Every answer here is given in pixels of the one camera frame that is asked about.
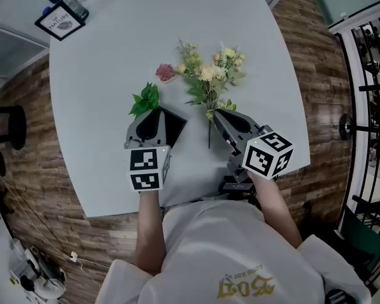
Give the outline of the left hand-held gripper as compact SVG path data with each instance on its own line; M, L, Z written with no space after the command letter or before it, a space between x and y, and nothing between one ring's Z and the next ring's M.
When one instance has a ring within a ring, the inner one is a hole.
M154 109L139 115L127 129L124 148L130 188L133 191L162 190L170 168L171 150L164 111Z

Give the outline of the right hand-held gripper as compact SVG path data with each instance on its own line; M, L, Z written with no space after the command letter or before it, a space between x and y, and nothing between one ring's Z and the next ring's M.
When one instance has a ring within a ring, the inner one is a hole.
M244 181L246 170L270 180L288 167L294 145L270 126L259 127L250 117L225 109L214 111L213 123L232 148L227 168L237 182Z

